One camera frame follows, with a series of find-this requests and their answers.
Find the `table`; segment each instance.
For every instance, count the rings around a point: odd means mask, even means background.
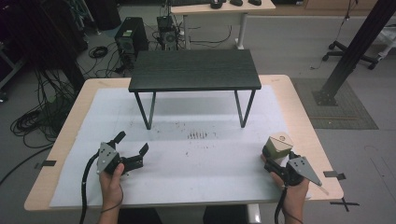
[[[130,78],[97,78],[86,81],[47,158],[48,161],[56,161],[56,163],[54,166],[42,168],[24,204],[26,210],[48,211],[53,209],[50,208],[50,201],[64,161],[75,142],[75,137],[90,109],[96,91],[102,88],[128,88],[130,81]],[[344,192],[338,180],[335,177],[324,177],[323,171],[331,171],[332,167],[290,79],[284,75],[266,75],[260,76],[260,81],[262,85],[270,85],[274,89],[294,147],[309,159],[323,183],[322,188],[310,184],[310,200],[327,201],[342,198]]]
[[[133,92],[146,127],[151,128],[157,91],[234,91],[241,127],[256,90],[262,88],[248,49],[142,51],[134,65]],[[238,91],[251,91],[247,112],[242,118]],[[139,92],[153,92],[149,118]]]
[[[223,3],[219,9],[213,9],[210,5],[197,5],[197,6],[185,6],[185,7],[172,7],[171,11],[175,15],[183,16],[184,25],[184,36],[186,49],[190,49],[190,30],[193,21],[190,19],[198,19],[201,23],[195,23],[194,25],[216,25],[216,24],[233,24],[235,22],[234,14],[239,14],[237,23],[240,24],[239,36],[236,39],[236,46],[238,49],[243,49],[243,42],[245,37],[245,28],[247,24],[247,17],[249,12],[257,12],[268,9],[275,9],[275,5],[270,0],[262,0],[261,6],[254,6],[244,1],[241,7],[231,5],[228,1]]]

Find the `black chair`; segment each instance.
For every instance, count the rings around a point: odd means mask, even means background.
[[[326,62],[327,60],[329,60],[329,56],[343,56],[344,52],[347,50],[347,47],[344,46],[343,44],[341,44],[338,41],[334,41],[334,42],[332,42],[332,44],[329,45],[329,49],[334,49],[335,47],[339,48],[341,51],[329,51],[329,52],[327,52],[323,56],[322,61]],[[370,70],[373,70],[375,68],[375,66],[379,62],[378,58],[368,57],[368,56],[365,56],[365,55],[361,56],[361,60],[365,61],[367,63],[371,63],[369,65],[369,69]]]

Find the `black pole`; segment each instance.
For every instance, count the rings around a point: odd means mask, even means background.
[[[378,0],[376,2],[322,89],[313,91],[318,105],[336,105],[335,94],[395,12],[395,0]]]

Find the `black metal leg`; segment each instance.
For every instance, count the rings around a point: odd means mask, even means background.
[[[251,104],[253,103],[253,98],[254,98],[254,94],[256,93],[256,90],[251,91],[250,98],[247,104],[247,112],[245,113],[245,117],[243,119],[242,119],[241,105],[239,104],[238,91],[234,91],[234,93],[235,93],[236,107],[238,108],[239,121],[241,122],[241,128],[245,128],[245,125],[247,124],[247,120],[248,120],[248,113],[250,112]]]
[[[148,130],[151,129],[152,115],[154,114],[154,105],[155,105],[156,95],[157,95],[157,92],[153,92],[152,100],[151,100],[151,108],[150,108],[150,112],[149,112],[149,117],[147,119],[145,109],[143,108],[142,101],[140,100],[139,92],[134,93],[134,96],[136,97],[137,104],[139,105],[140,113],[142,114],[142,117],[143,117],[143,121],[145,121],[146,128]]]

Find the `white desk leg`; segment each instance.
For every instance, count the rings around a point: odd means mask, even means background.
[[[244,49],[244,37],[245,37],[245,28],[247,26],[247,18],[248,18],[248,14],[247,13],[243,13],[242,14],[242,18],[241,18],[241,27],[239,28],[239,36],[236,39],[236,47],[238,49]]]
[[[187,19],[187,15],[183,15],[183,23],[184,23],[184,47],[185,49],[191,49],[190,47],[190,30],[189,23]]]
[[[247,223],[262,223],[262,219],[260,217],[260,207],[257,203],[247,204]]]

